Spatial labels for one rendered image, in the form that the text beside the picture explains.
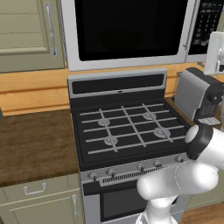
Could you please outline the green wall cupboard door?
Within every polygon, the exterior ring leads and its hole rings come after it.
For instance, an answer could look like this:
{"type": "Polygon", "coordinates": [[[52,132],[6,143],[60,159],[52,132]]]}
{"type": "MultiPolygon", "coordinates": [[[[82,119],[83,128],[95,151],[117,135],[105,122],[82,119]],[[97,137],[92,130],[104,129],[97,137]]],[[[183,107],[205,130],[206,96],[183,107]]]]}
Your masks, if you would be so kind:
{"type": "Polygon", "coordinates": [[[64,66],[59,0],[0,0],[0,73],[64,66]],[[52,6],[56,58],[51,55],[46,2],[52,6]]]}

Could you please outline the green drawer front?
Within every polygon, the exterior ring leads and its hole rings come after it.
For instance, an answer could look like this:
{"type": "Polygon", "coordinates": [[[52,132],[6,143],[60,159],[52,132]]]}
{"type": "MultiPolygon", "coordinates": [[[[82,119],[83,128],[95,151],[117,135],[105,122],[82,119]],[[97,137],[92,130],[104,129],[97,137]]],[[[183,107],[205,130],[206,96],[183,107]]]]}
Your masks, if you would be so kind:
{"type": "Polygon", "coordinates": [[[20,185],[0,187],[0,204],[61,193],[80,187],[79,174],[47,178],[20,185]]]}

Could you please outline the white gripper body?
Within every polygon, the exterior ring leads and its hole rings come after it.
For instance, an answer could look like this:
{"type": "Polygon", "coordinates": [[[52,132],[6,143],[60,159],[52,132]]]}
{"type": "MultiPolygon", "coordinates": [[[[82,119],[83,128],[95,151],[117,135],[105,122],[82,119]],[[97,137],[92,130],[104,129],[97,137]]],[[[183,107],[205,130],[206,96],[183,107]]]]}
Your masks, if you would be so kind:
{"type": "Polygon", "coordinates": [[[210,35],[204,75],[224,74],[224,32],[213,31],[210,35]]]}

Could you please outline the silver black gas range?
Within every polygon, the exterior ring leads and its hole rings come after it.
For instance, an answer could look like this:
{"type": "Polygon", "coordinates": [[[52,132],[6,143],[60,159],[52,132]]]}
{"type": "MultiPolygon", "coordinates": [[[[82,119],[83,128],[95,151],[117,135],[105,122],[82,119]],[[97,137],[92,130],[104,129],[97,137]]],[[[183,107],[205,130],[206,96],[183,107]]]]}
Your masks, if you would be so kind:
{"type": "Polygon", "coordinates": [[[165,100],[164,68],[86,73],[67,79],[80,188],[99,179],[179,164],[190,124],[165,100]],[[161,167],[154,161],[160,160],[161,167]]]}

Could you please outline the oven door with window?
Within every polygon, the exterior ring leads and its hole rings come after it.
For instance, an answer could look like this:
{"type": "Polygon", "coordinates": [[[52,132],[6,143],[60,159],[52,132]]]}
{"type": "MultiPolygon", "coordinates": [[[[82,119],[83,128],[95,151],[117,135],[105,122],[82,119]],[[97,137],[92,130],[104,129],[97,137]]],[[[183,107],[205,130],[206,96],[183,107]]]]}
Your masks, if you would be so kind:
{"type": "Polygon", "coordinates": [[[135,180],[104,186],[90,182],[82,185],[82,193],[86,224],[135,224],[147,206],[135,180]]]}

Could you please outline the green base cupboard door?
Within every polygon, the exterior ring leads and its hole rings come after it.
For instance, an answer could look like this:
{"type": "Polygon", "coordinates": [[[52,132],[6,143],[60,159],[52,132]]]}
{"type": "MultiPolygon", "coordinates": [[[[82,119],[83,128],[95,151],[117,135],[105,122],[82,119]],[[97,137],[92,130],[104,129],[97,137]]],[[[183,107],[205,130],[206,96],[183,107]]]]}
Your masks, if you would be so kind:
{"type": "Polygon", "coordinates": [[[0,205],[3,224],[84,224],[79,188],[0,205]],[[74,216],[72,196],[77,195],[80,216],[74,216]]]}

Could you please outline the silver black toaster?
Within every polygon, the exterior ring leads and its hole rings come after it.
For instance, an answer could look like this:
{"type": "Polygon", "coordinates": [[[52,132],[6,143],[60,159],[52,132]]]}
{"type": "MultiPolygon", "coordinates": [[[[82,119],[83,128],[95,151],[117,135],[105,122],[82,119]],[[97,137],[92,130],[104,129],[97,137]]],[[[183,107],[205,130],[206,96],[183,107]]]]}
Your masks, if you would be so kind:
{"type": "Polygon", "coordinates": [[[173,101],[191,121],[215,126],[221,123],[215,112],[223,95],[224,85],[219,80],[189,67],[179,76],[173,101]]]}

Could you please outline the green base cupboard run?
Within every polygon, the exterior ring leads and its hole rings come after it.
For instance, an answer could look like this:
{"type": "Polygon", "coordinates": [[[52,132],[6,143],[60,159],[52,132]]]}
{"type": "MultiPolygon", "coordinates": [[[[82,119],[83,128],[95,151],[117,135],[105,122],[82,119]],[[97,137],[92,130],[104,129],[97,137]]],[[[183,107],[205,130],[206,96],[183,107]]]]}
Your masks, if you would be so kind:
{"type": "Polygon", "coordinates": [[[224,201],[224,171],[219,171],[219,183],[209,191],[201,194],[192,195],[186,207],[186,211],[200,207],[221,203],[224,201]]]}

